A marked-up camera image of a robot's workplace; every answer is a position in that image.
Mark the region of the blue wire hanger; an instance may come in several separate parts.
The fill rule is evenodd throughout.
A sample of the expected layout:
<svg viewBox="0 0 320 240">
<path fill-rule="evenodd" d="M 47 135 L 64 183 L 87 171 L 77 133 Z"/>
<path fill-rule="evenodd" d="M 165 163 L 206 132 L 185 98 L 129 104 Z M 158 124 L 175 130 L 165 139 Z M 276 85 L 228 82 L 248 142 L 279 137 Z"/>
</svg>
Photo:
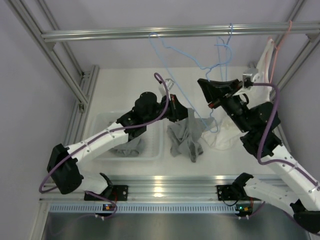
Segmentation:
<svg viewBox="0 0 320 240">
<path fill-rule="evenodd" d="M 158 49 L 157 44 L 155 43 L 155 39 L 158 39 L 161 42 L 162 47 L 164 49 L 175 51 L 178 54 L 185 56 L 186 58 L 192 60 L 196 64 L 197 67 L 169 67 L 167 61 L 165 60 L 164 55 Z M 183 76 L 186 77 L 187 74 L 190 74 L 190 76 L 188 76 L 187 79 L 188 79 L 189 82 L 191 82 L 192 81 L 192 77 L 195 76 L 195 74 L 192 73 L 193 70 L 195 70 L 195 72 L 197 74 L 199 74 L 201 71 L 202 72 L 205 71 L 205 74 L 203 76 L 205 77 L 206 80 L 210 80 L 210 74 L 211 74 L 212 70 L 214 70 L 215 68 L 220 68 L 219 67 L 219 60 L 218 60 L 217 63 L 215 63 L 215 64 L 213 64 L 211 66 L 203 66 L 192 55 L 190 55 L 190 54 L 188 54 L 188 53 L 186 53 L 186 52 L 184 52 L 184 51 L 182 51 L 182 50 L 180 50 L 180 49 L 178 49 L 176 47 L 173 47 L 173 46 L 170 46 L 170 45 L 166 44 L 164 39 L 162 37 L 160 37 L 155 32 L 150 32 L 148 34 L 148 40 L 149 40 L 149 43 L 151 44 L 153 50 L 155 51 L 157 57 L 159 58 L 159 60 L 163 64 L 164 68 L 168 72 L 169 76 L 174 81 L 174 83 L 176 84 L 177 88 L 179 89 L 179 91 L 181 92 L 181 94 L 183 95 L 185 100 L 188 102 L 190 107 L 194 110 L 194 114 L 197 115 L 198 118 L 203 119 L 202 116 L 197 111 L 197 109 L 195 108 L 195 106 L 192 104 L 192 102 L 188 98 L 188 95 L 184 92 L 184 89 L 181 87 L 180 83 L 182 83 L 182 81 L 183 81 L 182 77 Z M 209 114 L 209 118 L 214 118 L 213 117 L 213 112 L 211 112 Z M 213 127 L 210 126 L 208 128 L 208 131 L 211 132 L 211 133 L 217 133 L 219 131 L 219 127 L 218 127 L 217 120 L 215 118 L 214 118 L 213 123 L 215 124 L 215 126 L 214 126 L 215 129 L 213 129 Z"/>
<path fill-rule="evenodd" d="M 233 35 L 234 26 L 232 23 L 229 25 L 229 32 L 227 39 L 221 36 L 216 38 L 216 47 L 219 61 L 220 77 L 223 82 L 228 79 L 228 64 L 232 59 L 232 51 L 230 50 L 230 40 Z"/>
</svg>

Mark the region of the grey tank top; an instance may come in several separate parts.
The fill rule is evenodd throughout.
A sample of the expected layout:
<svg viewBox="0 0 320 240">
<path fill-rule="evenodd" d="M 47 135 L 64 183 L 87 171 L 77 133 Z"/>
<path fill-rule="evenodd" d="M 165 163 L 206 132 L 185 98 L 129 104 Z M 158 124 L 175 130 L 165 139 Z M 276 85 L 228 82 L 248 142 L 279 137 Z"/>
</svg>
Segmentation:
<svg viewBox="0 0 320 240">
<path fill-rule="evenodd" d="M 135 158 L 145 150 L 146 144 L 141 137 L 137 137 L 129 142 L 111 148 L 109 152 L 121 158 Z"/>
<path fill-rule="evenodd" d="M 197 118 L 192 108 L 187 109 L 187 118 L 169 124 L 167 135 L 171 142 L 170 154 L 173 157 L 182 155 L 195 163 L 204 153 L 199 143 L 202 134 L 213 126 L 214 118 Z"/>
</svg>

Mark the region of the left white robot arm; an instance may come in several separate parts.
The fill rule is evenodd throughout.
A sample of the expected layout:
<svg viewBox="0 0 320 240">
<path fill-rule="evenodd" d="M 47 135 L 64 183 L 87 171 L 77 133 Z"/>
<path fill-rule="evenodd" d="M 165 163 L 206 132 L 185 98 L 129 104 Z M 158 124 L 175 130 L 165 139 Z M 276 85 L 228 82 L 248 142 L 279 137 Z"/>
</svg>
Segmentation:
<svg viewBox="0 0 320 240">
<path fill-rule="evenodd" d="M 133 108 L 99 133 L 78 143 L 56 145 L 51 153 L 47 171 L 61 194 L 76 190 L 92 192 L 102 200 L 113 194 L 113 184 L 104 173 L 91 173 L 83 169 L 85 163 L 121 144 L 138 138 L 147 126 L 168 119 L 171 122 L 188 117 L 188 109 L 176 95 L 162 97 L 161 102 L 152 92 L 144 92 L 135 101 Z"/>
</svg>

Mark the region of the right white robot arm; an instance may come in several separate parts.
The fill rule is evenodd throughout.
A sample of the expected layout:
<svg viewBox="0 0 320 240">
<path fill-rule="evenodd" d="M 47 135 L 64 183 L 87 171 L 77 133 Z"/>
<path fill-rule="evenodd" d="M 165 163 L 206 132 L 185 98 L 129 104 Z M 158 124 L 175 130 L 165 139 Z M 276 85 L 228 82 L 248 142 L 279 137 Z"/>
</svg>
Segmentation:
<svg viewBox="0 0 320 240">
<path fill-rule="evenodd" d="M 208 107 L 222 107 L 239 130 L 243 147 L 262 166 L 272 169 L 289 191 L 262 182 L 249 173 L 240 174 L 230 186 L 238 200 L 259 199 L 277 207 L 291 216 L 304 230 L 314 235 L 320 233 L 320 183 L 293 158 L 282 141 L 273 133 L 280 124 L 278 117 L 279 96 L 255 107 L 240 98 L 242 89 L 253 87 L 279 89 L 269 82 L 252 82 L 238 79 L 220 82 L 198 79 L 198 84 Z"/>
</svg>

